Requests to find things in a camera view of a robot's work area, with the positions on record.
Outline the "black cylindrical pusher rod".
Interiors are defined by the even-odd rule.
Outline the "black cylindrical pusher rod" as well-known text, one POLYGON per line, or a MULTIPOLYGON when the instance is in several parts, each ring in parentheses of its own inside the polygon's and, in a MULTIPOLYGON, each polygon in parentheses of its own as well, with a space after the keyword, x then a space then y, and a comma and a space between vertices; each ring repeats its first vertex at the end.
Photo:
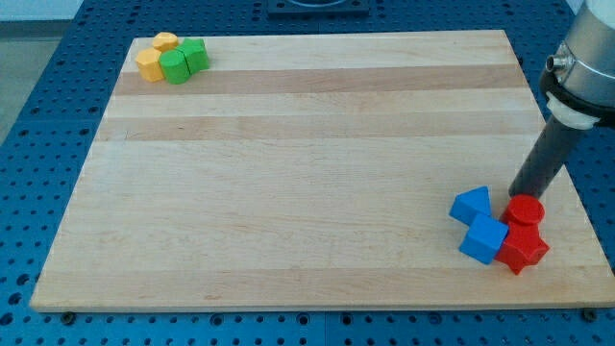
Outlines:
POLYGON ((508 188, 508 195, 540 199, 583 134, 584 130, 569 127, 552 115, 508 188))

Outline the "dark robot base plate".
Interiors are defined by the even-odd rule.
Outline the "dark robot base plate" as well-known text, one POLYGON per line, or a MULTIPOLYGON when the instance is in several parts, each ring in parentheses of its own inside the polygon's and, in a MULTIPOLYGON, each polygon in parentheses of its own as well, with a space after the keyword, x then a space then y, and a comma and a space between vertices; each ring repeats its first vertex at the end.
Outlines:
POLYGON ((289 15, 357 14, 370 12, 368 0, 266 0, 270 17, 289 15))

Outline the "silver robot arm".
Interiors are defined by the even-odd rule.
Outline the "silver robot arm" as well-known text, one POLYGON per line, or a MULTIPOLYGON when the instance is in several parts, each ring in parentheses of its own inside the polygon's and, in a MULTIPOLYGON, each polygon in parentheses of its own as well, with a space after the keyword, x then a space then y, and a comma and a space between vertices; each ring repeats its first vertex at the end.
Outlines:
POLYGON ((586 0, 539 80, 551 115, 508 189, 541 198, 584 134, 614 126, 614 0, 586 0))

